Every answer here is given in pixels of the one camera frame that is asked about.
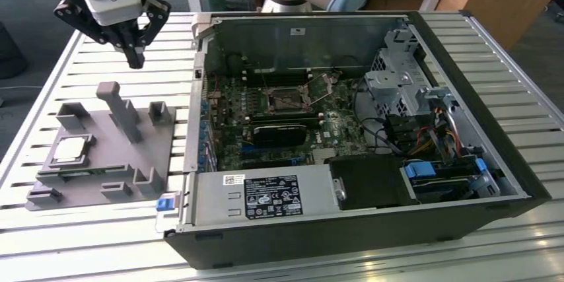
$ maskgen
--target barcode sticker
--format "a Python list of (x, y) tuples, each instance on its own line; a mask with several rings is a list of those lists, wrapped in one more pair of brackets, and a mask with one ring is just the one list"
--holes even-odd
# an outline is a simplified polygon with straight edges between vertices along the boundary
[(241, 185), (245, 181), (244, 174), (231, 174), (223, 176), (223, 185)]

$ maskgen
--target blue latch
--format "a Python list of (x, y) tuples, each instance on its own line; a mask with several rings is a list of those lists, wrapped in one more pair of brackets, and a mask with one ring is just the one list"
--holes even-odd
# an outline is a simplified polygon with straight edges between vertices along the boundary
[(476, 159), (476, 165), (477, 165), (477, 168), (480, 169), (480, 171), (484, 172), (487, 170), (487, 165), (485, 165), (484, 159), (477, 158)]
[(175, 198), (165, 197), (157, 200), (157, 211), (173, 211), (175, 210)]
[(405, 174), (408, 178), (435, 176), (435, 168), (431, 162), (412, 162), (405, 166)]

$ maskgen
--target red wire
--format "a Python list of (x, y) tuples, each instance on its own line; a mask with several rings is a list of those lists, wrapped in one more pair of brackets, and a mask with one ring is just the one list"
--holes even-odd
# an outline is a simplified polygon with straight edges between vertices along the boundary
[(423, 127), (419, 132), (417, 132), (417, 143), (416, 145), (420, 145), (420, 138), (421, 138), (421, 133), (424, 132), (424, 130), (429, 129), (429, 127)]

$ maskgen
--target yellow wire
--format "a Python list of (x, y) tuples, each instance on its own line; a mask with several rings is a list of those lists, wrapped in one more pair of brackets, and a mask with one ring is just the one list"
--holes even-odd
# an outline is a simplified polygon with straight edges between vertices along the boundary
[(433, 140), (427, 141), (417, 149), (415, 149), (409, 155), (415, 155), (419, 152), (427, 150), (433, 145)]

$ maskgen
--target gray fixture post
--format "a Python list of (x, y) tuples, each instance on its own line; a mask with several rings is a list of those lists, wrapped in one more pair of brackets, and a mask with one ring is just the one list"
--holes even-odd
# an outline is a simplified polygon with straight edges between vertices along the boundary
[(127, 139), (131, 143), (137, 143), (141, 141), (141, 133), (136, 126), (136, 114), (132, 114), (129, 110), (132, 105), (121, 100), (119, 93), (120, 84), (117, 82), (101, 82), (97, 85), (96, 96), (108, 104), (113, 119), (125, 133)]

